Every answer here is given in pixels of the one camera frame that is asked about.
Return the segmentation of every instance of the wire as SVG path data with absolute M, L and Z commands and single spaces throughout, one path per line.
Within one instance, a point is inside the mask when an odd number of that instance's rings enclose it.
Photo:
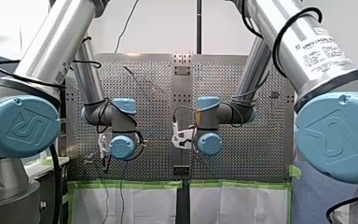
M 101 68 L 103 65 L 101 63 L 98 63 L 96 61 L 82 61 L 82 60 L 73 60 L 73 63 L 90 63 L 90 64 L 95 64 L 96 68 Z
M 141 149 L 139 150 L 138 154 L 136 154 L 134 157 L 132 158 L 129 158 L 129 159 L 126 159 L 124 161 L 134 161 L 136 160 L 138 157 L 140 157 L 142 155 L 142 153 L 144 152 L 144 149 L 145 149 L 145 146 L 144 146 L 144 143 L 145 143 L 145 140 L 144 138 L 142 137 L 142 133 L 138 130 L 135 130 L 136 134 L 138 134 L 138 137 L 139 137 L 139 143 L 141 144 Z
M 242 0 L 242 13 L 241 13 L 241 15 L 242 15 L 243 23 L 245 24 L 246 28 L 248 28 L 248 30 L 252 34 L 254 34 L 257 37 L 260 37 L 260 38 L 263 39 L 263 36 L 255 30 L 255 28 L 254 28 L 254 26 L 252 24 L 252 21 L 250 19 L 249 19 L 249 22 L 250 22 L 250 25 L 249 25 L 248 21 L 246 20 L 245 10 L 246 10 L 246 8 L 245 8 L 245 0 Z
M 242 113 L 240 112 L 239 109 L 237 109 L 235 106 L 231 105 L 230 103 L 227 102 L 222 102 L 223 105 L 228 105 L 229 107 L 231 107 L 231 109 L 233 109 L 241 118 L 241 123 L 239 125 L 235 125 L 235 124 L 231 124 L 231 126 L 233 128 L 240 128 L 242 127 L 243 123 L 245 122 L 245 119 L 243 118 Z
M 123 196 L 123 181 L 124 181 L 124 178 L 125 178 L 125 174 L 126 174 L 128 164 L 129 164 L 129 162 L 125 161 L 124 168 L 123 168 L 123 173 L 122 173 L 121 179 L 120 179 L 120 197 L 121 197 L 121 202 L 123 203 L 123 209 L 121 209 L 120 224 L 123 224 L 123 217 L 124 217 L 125 204 L 124 204 L 124 196 Z
M 176 111 L 180 108 L 183 108 L 183 109 L 188 109 L 188 110 L 192 110 L 192 111 L 197 111 L 197 109 L 193 108 L 193 107 L 190 107 L 190 106 L 186 106 L 186 105 L 179 105 L 177 106 L 174 110 L 173 110 L 173 116 L 172 116 L 172 121 L 173 122 L 176 122 Z
M 118 106 L 116 106 L 115 104 L 113 104 L 112 102 L 110 102 L 110 105 L 112 107 L 114 107 L 118 112 L 120 112 L 120 114 L 124 115 L 127 119 L 131 120 L 134 124 L 135 127 L 138 126 L 138 123 L 136 122 L 135 119 L 133 119 L 130 115 L 128 115 L 127 113 L 125 113 L 124 111 L 122 111 L 120 108 L 118 108 Z
M 330 215 L 331 215 L 336 209 L 338 209 L 339 207 L 342 207 L 342 206 L 344 206 L 344 205 L 351 204 L 351 203 L 358 203 L 358 197 L 348 199 L 348 200 L 346 200 L 346 201 L 344 201 L 344 202 L 341 202 L 341 203 L 337 203 L 337 204 L 333 205 L 332 207 L 330 207 L 329 209 L 327 209 L 327 211 L 326 211 L 327 221 L 328 221 L 329 223 L 333 223 L 333 220 L 331 219 Z
M 60 210 L 62 204 L 62 175 L 60 162 L 58 160 L 58 155 L 56 147 L 54 144 L 50 146 L 51 159 L 53 161 L 54 167 L 54 180 L 55 180 L 55 196 L 54 196 L 54 215 L 53 215 L 53 224 L 59 224 L 60 221 Z
M 292 26 L 292 24 L 295 23 L 299 18 L 301 18 L 304 14 L 306 14 L 308 12 L 315 12 L 316 14 L 318 14 L 318 17 L 319 17 L 318 22 L 322 22 L 322 19 L 323 19 L 322 11 L 317 7 L 307 7 L 305 9 L 301 10 L 300 12 L 298 12 L 293 17 L 291 17 L 289 20 L 287 20 L 286 24 L 283 26 L 283 28 L 280 30 L 280 32 L 277 34 L 277 36 L 275 38 L 274 45 L 272 48 L 272 61 L 274 63 L 275 68 L 277 69 L 277 71 L 283 77 L 286 77 L 286 74 L 283 72 L 283 70 L 281 69 L 281 67 L 278 63 L 278 60 L 279 60 L 278 52 L 279 52 L 279 47 L 281 45 L 281 41 L 283 39 L 284 34 Z
M 106 104 L 100 108 L 98 111 L 98 121 L 97 121 L 97 133 L 104 133 L 108 126 L 104 126 L 102 130 L 100 130 L 100 126 L 103 125 L 103 115 L 106 111 L 106 108 L 109 106 L 109 98 L 105 98 Z
M 127 26 L 129 25 L 130 19 L 131 19 L 131 17 L 132 17 L 132 13 L 133 13 L 133 11 L 135 10 L 136 5 L 138 5 L 138 2 L 139 2 L 139 0 L 136 0 L 136 1 L 135 1 L 135 4 L 133 5 L 132 10 L 131 10 L 130 16 L 127 18 L 126 24 L 124 25 L 124 29 L 123 29 L 123 31 L 121 32 L 121 35 L 118 37 L 117 45 L 116 45 L 116 49 L 115 49 L 115 53 L 117 53 L 118 47 L 120 46 L 121 37 L 124 35 L 124 33 L 126 33 Z
M 260 82 L 260 84 L 258 84 L 258 86 L 256 86 L 252 91 L 248 91 L 244 94 L 241 94 L 241 95 L 233 95 L 231 98 L 241 98 L 241 97 L 244 97 L 244 96 L 247 96 L 249 94 L 252 94 L 252 93 L 255 93 L 257 92 L 258 90 L 260 90 L 261 87 L 264 86 L 264 84 L 267 82 L 267 79 L 269 79 L 269 74 L 267 74 L 263 81 Z
M 106 204 L 106 212 L 105 212 L 105 217 L 103 219 L 103 224 L 105 224 L 107 217 L 109 215 L 109 190 L 107 189 L 106 186 L 106 180 L 103 178 L 103 184 L 104 184 L 104 188 L 106 190 L 106 200 L 105 200 L 105 204 Z
M 21 60 L 5 60 L 5 61 L 0 61 L 0 65 L 2 65 L 2 64 L 11 64 L 11 63 L 19 63 L 20 61 Z M 0 67 L 0 73 L 5 74 L 5 75 L 10 76 L 10 77 L 14 77 L 14 78 L 16 78 L 16 79 L 18 79 L 20 81 L 24 81 L 24 82 L 31 82 L 31 83 L 39 84 L 39 85 L 42 85 L 42 86 L 49 86 L 49 87 L 53 87 L 53 88 L 58 88 L 60 90 L 65 89 L 65 86 L 63 86 L 63 85 L 50 84 L 50 83 L 38 81 L 38 80 L 35 80 L 35 79 L 31 79 L 31 78 L 28 78 L 28 77 L 18 76 L 16 74 L 8 72 L 7 70 L 5 70 L 5 69 L 3 69 L 1 67 Z

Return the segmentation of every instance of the robotic arm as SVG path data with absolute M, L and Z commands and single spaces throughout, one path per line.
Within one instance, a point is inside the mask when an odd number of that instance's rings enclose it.
M 255 41 L 237 94 L 252 92 L 250 83 L 261 83 L 261 70 L 267 70 L 272 56 L 298 95 L 295 134 L 303 156 L 322 174 L 358 184 L 358 66 L 318 22 L 322 13 L 303 8 L 298 0 L 231 1 L 244 19 L 254 20 L 263 37 Z M 253 94 L 246 97 L 247 103 L 254 100 Z M 242 105 L 233 100 L 227 107 L 218 97 L 199 98 L 200 151 L 214 155 L 221 149 L 219 124 L 238 123 L 240 113 L 241 122 L 252 120 L 252 110 Z M 233 108 L 238 110 L 230 116 Z
M 89 38 L 83 38 L 108 1 L 57 1 L 14 74 L 0 78 L 0 158 L 25 158 L 46 150 L 60 131 L 59 90 L 72 60 L 92 61 Z M 83 119 L 113 127 L 110 154 L 126 160 L 142 139 L 135 131 L 135 100 L 105 99 L 94 66 L 74 63 L 85 104 Z

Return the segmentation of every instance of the perforated metal panel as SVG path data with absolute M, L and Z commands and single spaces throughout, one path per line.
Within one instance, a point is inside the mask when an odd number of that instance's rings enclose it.
M 172 149 L 171 143 L 172 107 L 180 100 L 177 92 L 191 96 L 191 103 L 186 99 L 184 104 L 193 104 L 194 107 L 202 95 L 218 95 L 229 100 L 246 61 L 243 56 L 191 56 L 192 78 L 175 81 L 177 62 L 174 62 L 173 55 L 101 54 L 96 59 L 103 64 L 100 76 L 105 95 L 136 99 L 139 130 L 149 140 L 142 157 L 129 165 L 126 179 L 132 180 L 173 179 L 173 164 L 182 162 L 176 158 L 180 149 Z M 124 66 L 134 72 L 134 77 Z M 67 86 L 67 151 L 74 158 L 69 178 L 80 180 L 106 176 L 102 173 L 95 127 L 85 124 L 80 117 L 83 103 L 73 75 L 67 78 Z M 240 129 L 222 125 L 223 153 L 213 158 L 190 155 L 191 177 L 285 181 L 293 140 L 294 95 L 289 87 L 286 80 L 272 70 L 259 95 L 257 120 Z M 280 94 L 278 99 L 270 98 L 272 91 Z M 123 165 L 122 161 L 112 160 L 107 176 L 121 178 Z
M 239 56 L 195 56 L 193 106 L 200 96 L 217 95 L 229 101 L 245 65 Z M 279 97 L 272 99 L 271 94 Z M 259 93 L 254 122 L 233 128 L 221 125 L 223 151 L 215 157 L 192 155 L 191 177 L 283 182 L 291 161 L 294 95 L 275 69 Z
M 126 179 L 171 180 L 173 56 L 101 54 L 97 55 L 96 59 L 103 65 L 100 77 L 105 96 L 110 99 L 130 97 L 136 100 L 138 130 L 149 141 L 143 155 L 130 162 Z M 127 66 L 134 76 L 125 70 L 124 66 Z M 71 163 L 69 177 L 76 180 L 101 177 L 102 160 L 98 155 L 96 128 L 81 120 L 83 103 L 76 84 L 73 94 L 73 110 L 69 111 L 71 109 L 68 108 L 68 113 L 74 114 L 73 135 L 76 139 L 77 156 Z M 107 176 L 121 178 L 123 165 L 122 161 L 112 160 Z

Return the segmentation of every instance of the light blue joint cap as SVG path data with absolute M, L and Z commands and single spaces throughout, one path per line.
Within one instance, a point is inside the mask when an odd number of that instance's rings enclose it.
M 220 97 L 218 96 L 201 96 L 197 101 L 197 107 L 200 111 L 205 111 L 220 105 Z
M 86 118 L 86 108 L 82 108 L 81 109 L 81 115 L 80 115 L 81 119 L 83 119 L 83 121 L 87 124 L 90 124 L 90 122 L 87 120 Z
M 110 155 L 117 160 L 126 160 L 132 156 L 135 150 L 133 141 L 124 135 L 116 136 L 110 141 L 109 151 Z
M 25 158 L 46 150 L 57 138 L 61 120 L 57 109 L 36 96 L 0 101 L 0 157 Z
M 127 114 L 136 114 L 136 102 L 131 98 L 115 98 L 112 104 L 117 106 L 121 111 Z
M 203 154 L 214 156 L 222 150 L 222 139 L 217 133 L 206 133 L 199 139 L 197 146 Z
M 257 110 L 253 107 L 252 110 L 252 115 L 251 117 L 248 119 L 248 123 L 255 121 L 255 118 L 257 117 Z
M 358 93 L 329 92 L 298 113 L 296 143 L 322 174 L 358 184 Z

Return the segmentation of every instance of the logo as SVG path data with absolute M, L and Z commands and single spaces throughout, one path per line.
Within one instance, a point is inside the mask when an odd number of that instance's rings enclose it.
M 50 123 L 50 118 L 29 109 L 22 109 L 10 126 L 7 137 L 38 146 Z
M 325 164 L 358 156 L 358 132 L 342 111 L 335 111 L 306 128 L 306 144 L 325 155 Z

